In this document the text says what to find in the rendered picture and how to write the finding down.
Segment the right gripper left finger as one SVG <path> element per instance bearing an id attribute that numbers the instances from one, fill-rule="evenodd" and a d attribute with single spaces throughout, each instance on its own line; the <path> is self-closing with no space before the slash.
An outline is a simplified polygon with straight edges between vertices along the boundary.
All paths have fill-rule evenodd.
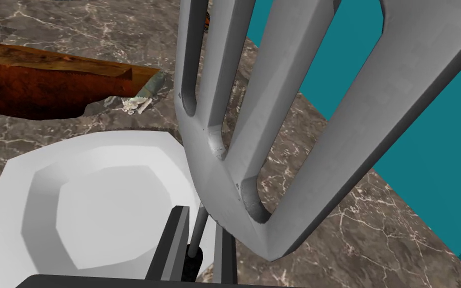
<path id="1" fill-rule="evenodd" d="M 189 217 L 188 206 L 176 205 L 171 209 L 147 271 L 146 280 L 182 280 L 189 235 Z"/>

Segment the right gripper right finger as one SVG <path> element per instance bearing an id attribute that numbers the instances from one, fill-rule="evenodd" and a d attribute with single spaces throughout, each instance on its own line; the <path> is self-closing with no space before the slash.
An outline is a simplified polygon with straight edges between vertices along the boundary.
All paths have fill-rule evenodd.
<path id="1" fill-rule="evenodd" d="M 238 283 L 236 240 L 223 227 L 217 225 L 213 260 L 213 283 Z"/>

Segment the grey metal fork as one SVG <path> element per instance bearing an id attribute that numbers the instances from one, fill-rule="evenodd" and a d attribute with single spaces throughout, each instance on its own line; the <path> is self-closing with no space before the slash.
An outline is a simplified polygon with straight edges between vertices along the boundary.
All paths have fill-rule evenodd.
<path id="1" fill-rule="evenodd" d="M 341 0 L 274 0 L 229 148 L 222 125 L 255 0 L 181 0 L 175 110 L 199 198 L 274 261 L 295 251 L 461 71 L 461 0 L 379 0 L 382 34 L 275 211 L 258 173 Z"/>

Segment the white plate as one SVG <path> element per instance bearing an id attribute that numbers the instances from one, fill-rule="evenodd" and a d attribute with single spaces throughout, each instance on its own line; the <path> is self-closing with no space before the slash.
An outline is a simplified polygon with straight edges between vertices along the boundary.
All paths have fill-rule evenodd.
<path id="1" fill-rule="evenodd" d="M 200 199 L 166 131 L 113 130 L 13 157 L 0 175 L 0 288 L 35 274 L 144 279 L 175 206 Z"/>

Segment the grey-green and white crumpled thing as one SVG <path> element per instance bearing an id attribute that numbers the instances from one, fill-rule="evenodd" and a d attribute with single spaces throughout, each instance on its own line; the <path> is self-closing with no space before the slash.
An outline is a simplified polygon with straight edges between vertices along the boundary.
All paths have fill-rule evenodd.
<path id="1" fill-rule="evenodd" d="M 128 115 L 133 115 L 135 112 L 141 115 L 163 87 L 165 76 L 166 73 L 160 70 L 148 80 L 136 96 L 132 98 L 110 96 L 104 100 L 103 106 L 108 108 L 116 99 L 121 99 L 122 111 L 127 112 Z"/>

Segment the brown wooden block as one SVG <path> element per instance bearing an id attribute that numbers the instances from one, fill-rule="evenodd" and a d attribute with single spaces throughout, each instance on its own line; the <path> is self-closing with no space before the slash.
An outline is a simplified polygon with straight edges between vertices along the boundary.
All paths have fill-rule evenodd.
<path id="1" fill-rule="evenodd" d="M 77 118 L 109 97 L 133 98 L 158 68 L 0 44 L 0 115 Z"/>

